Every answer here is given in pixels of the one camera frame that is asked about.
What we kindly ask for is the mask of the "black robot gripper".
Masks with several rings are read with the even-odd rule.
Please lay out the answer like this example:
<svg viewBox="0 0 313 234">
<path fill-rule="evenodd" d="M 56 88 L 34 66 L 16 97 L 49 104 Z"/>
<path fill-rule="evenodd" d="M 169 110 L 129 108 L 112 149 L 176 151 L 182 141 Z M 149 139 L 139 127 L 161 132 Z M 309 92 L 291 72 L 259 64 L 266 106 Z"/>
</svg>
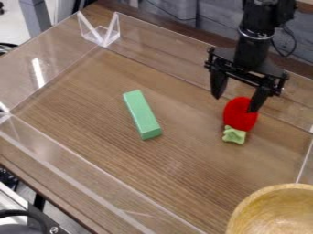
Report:
<svg viewBox="0 0 313 234">
<path fill-rule="evenodd" d="M 204 67 L 210 73 L 211 95 L 216 100 L 220 98 L 227 80 L 232 78 L 258 88 L 248 103 L 248 112 L 256 112 L 268 95 L 278 96 L 283 91 L 285 82 L 290 78 L 289 73 L 268 58 L 255 68 L 239 67 L 234 63 L 235 50 L 232 48 L 211 47 L 206 52 Z"/>
</svg>

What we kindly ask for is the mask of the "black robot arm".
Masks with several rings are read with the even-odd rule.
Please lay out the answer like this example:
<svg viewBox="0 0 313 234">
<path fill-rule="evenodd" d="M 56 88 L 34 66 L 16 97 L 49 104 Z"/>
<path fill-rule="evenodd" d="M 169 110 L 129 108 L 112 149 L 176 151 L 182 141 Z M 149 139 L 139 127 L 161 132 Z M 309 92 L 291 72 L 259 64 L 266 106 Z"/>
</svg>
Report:
<svg viewBox="0 0 313 234">
<path fill-rule="evenodd" d="M 283 90 L 289 73 L 267 58 L 275 29 L 293 19 L 295 0 L 242 0 L 243 16 L 234 48 L 210 48 L 204 67 L 211 95 L 218 100 L 235 79 L 255 88 L 247 112 L 256 112 L 266 99 Z"/>
</svg>

